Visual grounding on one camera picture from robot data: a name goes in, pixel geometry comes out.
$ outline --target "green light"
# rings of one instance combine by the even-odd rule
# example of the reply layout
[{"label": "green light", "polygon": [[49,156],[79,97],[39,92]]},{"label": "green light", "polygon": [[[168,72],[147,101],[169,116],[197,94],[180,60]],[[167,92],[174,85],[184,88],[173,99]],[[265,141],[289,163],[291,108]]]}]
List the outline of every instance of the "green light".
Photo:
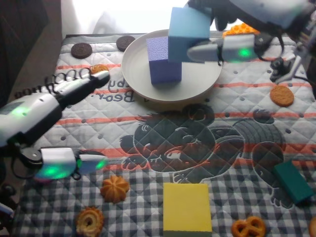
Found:
[{"label": "green light", "polygon": [[248,48],[242,48],[239,50],[238,54],[240,57],[246,58],[251,56],[251,51]]},{"label": "green light", "polygon": [[55,179],[62,179],[62,178],[65,178],[67,176],[68,176],[68,173],[67,172],[63,172],[61,174],[56,175],[54,178]]},{"label": "green light", "polygon": [[102,161],[100,161],[95,167],[96,167],[96,169],[102,169],[104,166],[106,166],[107,165],[107,160],[102,160]]},{"label": "green light", "polygon": [[17,116],[22,116],[22,115],[25,116],[27,114],[27,112],[28,112],[28,110],[26,108],[23,108],[23,107],[18,107],[12,111],[12,113],[14,115],[17,115]]},{"label": "green light", "polygon": [[47,168],[45,171],[44,171],[44,175],[46,176],[53,176],[55,175],[56,173],[58,173],[59,171],[59,168],[58,167],[49,167]]},{"label": "green light", "polygon": [[82,166],[82,160],[79,159],[79,160],[77,160],[77,167],[80,168],[81,166]]}]

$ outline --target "purple block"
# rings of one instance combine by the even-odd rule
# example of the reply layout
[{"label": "purple block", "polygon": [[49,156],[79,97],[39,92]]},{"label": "purple block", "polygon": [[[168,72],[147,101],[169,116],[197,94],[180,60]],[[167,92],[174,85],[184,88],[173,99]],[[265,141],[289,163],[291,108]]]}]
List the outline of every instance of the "purple block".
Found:
[{"label": "purple block", "polygon": [[152,84],[181,81],[182,64],[168,62],[168,37],[146,41]]}]

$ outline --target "round plate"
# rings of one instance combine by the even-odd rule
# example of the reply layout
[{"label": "round plate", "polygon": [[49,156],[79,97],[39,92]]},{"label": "round plate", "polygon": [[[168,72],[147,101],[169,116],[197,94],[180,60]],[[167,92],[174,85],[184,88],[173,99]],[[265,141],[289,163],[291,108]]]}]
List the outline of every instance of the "round plate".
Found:
[{"label": "round plate", "polygon": [[121,67],[128,85],[140,96],[155,102],[184,101],[205,93],[221,73],[222,67],[217,62],[182,63],[181,82],[152,85],[146,39],[164,36],[168,36],[168,30],[145,34],[126,49]]}]

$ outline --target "yellow cube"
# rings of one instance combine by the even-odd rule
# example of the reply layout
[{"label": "yellow cube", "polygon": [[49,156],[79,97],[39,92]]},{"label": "yellow cube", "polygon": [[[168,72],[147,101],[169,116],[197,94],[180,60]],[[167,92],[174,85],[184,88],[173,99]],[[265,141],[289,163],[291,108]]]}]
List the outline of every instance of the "yellow cube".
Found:
[{"label": "yellow cube", "polygon": [[207,184],[163,184],[163,236],[209,237],[212,232]]}]

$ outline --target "quilted mat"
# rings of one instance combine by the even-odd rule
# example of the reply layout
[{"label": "quilted mat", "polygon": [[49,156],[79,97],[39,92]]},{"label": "quilted mat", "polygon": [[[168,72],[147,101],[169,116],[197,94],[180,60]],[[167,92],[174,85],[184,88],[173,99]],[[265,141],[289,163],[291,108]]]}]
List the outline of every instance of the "quilted mat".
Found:
[{"label": "quilted mat", "polygon": [[[56,73],[95,64],[110,68],[111,81],[82,102],[37,143],[94,150],[110,159],[104,170],[81,180],[41,185],[27,181],[15,214],[13,236],[75,236],[76,215],[95,206],[105,216],[103,237],[163,236],[163,183],[205,183],[209,188],[212,237],[231,237],[235,220],[261,217],[267,237],[308,237],[315,198],[293,204],[274,175],[274,165],[292,160],[316,191],[316,103],[311,86],[283,85],[295,96],[281,108],[269,96],[269,63],[225,63],[210,92],[198,102],[156,105],[138,97],[123,78],[119,36],[64,41]],[[71,56],[76,42],[90,43],[86,59]],[[284,38],[285,53],[294,43]],[[274,42],[266,57],[276,57]],[[305,77],[301,68],[298,76]],[[130,183],[125,201],[105,203],[102,181],[121,175]]]}]

